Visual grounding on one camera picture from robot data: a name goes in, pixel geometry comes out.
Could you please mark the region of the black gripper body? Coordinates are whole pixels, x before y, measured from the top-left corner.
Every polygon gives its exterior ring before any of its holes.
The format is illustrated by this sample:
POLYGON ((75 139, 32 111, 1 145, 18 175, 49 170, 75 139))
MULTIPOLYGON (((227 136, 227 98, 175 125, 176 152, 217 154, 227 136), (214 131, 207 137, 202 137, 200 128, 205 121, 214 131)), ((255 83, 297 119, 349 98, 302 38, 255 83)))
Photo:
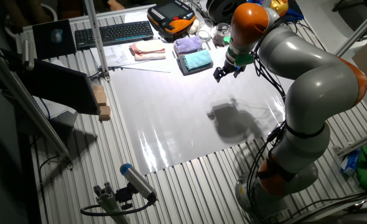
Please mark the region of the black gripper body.
POLYGON ((223 66, 223 72, 224 74, 229 74, 237 71, 237 66, 232 64, 228 59, 225 60, 224 66, 223 66))

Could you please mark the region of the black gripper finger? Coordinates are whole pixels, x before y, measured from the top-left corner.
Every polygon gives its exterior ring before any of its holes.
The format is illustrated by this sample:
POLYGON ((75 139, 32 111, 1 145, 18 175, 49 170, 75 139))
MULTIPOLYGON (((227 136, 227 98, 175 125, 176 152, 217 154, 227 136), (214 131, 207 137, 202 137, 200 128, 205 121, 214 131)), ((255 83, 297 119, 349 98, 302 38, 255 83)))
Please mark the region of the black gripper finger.
POLYGON ((214 79, 217 83, 220 82, 220 80, 225 76, 224 69, 221 67, 216 67, 214 73, 213 73, 214 79))
POLYGON ((245 71, 246 66, 237 67, 236 71, 234 72, 233 76, 236 78, 240 73, 245 71))

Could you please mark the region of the bystander hand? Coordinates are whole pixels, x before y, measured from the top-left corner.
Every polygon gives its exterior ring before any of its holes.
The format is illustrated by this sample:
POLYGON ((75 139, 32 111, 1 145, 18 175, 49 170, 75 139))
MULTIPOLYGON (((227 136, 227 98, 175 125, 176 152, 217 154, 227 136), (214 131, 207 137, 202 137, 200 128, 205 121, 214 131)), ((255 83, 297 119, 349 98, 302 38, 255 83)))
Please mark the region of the bystander hand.
POLYGON ((111 11, 119 11, 124 9, 124 6, 117 2, 117 0, 107 0, 107 4, 111 11))

